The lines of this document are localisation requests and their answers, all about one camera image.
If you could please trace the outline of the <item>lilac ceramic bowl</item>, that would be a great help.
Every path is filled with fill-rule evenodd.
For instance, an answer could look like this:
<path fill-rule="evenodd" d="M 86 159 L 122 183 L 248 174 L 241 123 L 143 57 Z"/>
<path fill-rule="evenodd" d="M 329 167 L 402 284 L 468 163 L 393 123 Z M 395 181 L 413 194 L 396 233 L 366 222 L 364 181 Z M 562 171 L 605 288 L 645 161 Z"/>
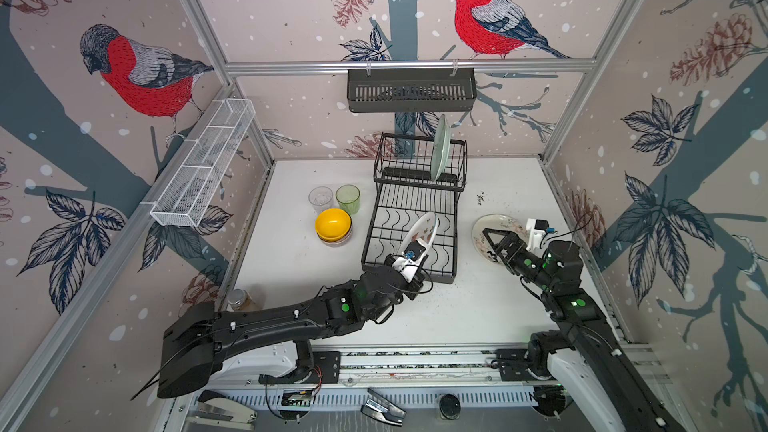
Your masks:
<path fill-rule="evenodd" d="M 327 245 L 329 247 L 338 247 L 338 246 L 344 245 L 346 242 L 348 242 L 351 239 L 352 235 L 353 235 L 353 232 L 351 230 L 349 230 L 344 236 L 342 236 L 342 237 L 340 237 L 338 239 L 327 240 L 326 238 L 323 238 L 321 236 L 318 236 L 318 238 L 320 239 L 320 241 L 323 244 L 325 244 L 325 245 Z"/>

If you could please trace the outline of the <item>pale green plate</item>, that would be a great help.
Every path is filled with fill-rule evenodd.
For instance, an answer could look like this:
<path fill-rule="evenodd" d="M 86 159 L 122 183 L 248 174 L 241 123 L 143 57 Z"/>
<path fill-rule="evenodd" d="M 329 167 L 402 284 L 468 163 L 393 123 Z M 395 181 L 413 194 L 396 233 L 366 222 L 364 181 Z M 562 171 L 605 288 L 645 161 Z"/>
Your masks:
<path fill-rule="evenodd" d="M 434 144 L 430 162 L 430 180 L 437 182 L 446 169 L 451 148 L 451 131 L 445 115 L 439 117 L 433 139 Z"/>

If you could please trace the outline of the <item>yellow bowl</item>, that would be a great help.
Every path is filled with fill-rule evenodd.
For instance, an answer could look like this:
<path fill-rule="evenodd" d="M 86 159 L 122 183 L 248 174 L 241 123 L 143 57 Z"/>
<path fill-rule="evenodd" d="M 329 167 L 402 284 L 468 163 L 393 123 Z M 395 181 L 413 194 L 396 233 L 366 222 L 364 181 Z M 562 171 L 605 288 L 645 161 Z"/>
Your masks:
<path fill-rule="evenodd" d="M 317 236 L 334 240 L 344 236 L 352 228 L 351 216 L 339 208 L 328 209 L 319 214 L 314 228 Z"/>

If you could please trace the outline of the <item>green glass tumbler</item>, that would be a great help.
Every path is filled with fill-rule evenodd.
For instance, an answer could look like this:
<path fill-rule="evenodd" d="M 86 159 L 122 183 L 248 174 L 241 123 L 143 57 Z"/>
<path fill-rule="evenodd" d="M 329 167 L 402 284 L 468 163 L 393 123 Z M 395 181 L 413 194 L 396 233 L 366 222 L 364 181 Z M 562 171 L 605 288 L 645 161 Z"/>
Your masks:
<path fill-rule="evenodd" d="M 336 190 L 335 197 L 339 208 L 344 210 L 350 216 L 358 213 L 361 192 L 357 186 L 344 184 Z"/>

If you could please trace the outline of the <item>clear glass tumbler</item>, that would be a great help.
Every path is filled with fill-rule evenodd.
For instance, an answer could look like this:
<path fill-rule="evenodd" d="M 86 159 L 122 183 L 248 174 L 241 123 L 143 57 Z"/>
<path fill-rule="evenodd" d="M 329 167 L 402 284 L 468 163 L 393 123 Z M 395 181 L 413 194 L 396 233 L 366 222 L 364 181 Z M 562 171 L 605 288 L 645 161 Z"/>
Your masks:
<path fill-rule="evenodd" d="M 334 192 L 326 186 L 313 188 L 308 194 L 308 201 L 317 214 L 335 207 Z"/>

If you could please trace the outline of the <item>white plate blue rim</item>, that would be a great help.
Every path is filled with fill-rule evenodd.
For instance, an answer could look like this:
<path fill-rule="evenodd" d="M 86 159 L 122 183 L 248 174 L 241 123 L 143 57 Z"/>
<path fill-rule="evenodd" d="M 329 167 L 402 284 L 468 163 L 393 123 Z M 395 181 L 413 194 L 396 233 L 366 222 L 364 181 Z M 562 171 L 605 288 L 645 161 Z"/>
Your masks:
<path fill-rule="evenodd" d="M 427 212 L 423 214 L 405 234 L 403 241 L 423 239 L 429 246 L 429 253 L 436 236 L 438 225 L 439 219 L 437 218 L 436 214 L 434 212 Z"/>

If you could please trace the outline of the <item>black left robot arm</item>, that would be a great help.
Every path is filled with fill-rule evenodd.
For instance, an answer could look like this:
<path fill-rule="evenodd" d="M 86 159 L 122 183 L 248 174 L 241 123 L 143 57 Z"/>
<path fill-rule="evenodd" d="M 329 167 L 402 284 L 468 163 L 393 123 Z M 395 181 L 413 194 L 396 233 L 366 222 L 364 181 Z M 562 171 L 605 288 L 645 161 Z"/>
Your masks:
<path fill-rule="evenodd" d="M 284 342 L 308 342 L 357 332 L 367 322 L 381 324 L 404 298 L 431 290 L 422 265 L 381 266 L 294 305 L 254 312 L 217 311 L 212 302 L 191 306 L 163 334 L 157 396 L 180 397 L 205 386 L 224 362 L 251 350 Z"/>

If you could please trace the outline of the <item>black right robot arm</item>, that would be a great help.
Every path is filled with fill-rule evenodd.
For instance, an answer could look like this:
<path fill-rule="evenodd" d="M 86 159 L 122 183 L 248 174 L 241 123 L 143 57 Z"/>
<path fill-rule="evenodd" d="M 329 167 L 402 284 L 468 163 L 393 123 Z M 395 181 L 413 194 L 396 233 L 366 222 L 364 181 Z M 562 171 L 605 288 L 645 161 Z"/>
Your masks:
<path fill-rule="evenodd" d="M 513 231 L 486 228 L 494 255 L 536 295 L 555 330 L 531 335 L 527 370 L 564 387 L 596 431 L 682 431 L 627 358 L 606 315 L 582 288 L 584 263 L 571 241 L 553 240 L 540 256 Z"/>

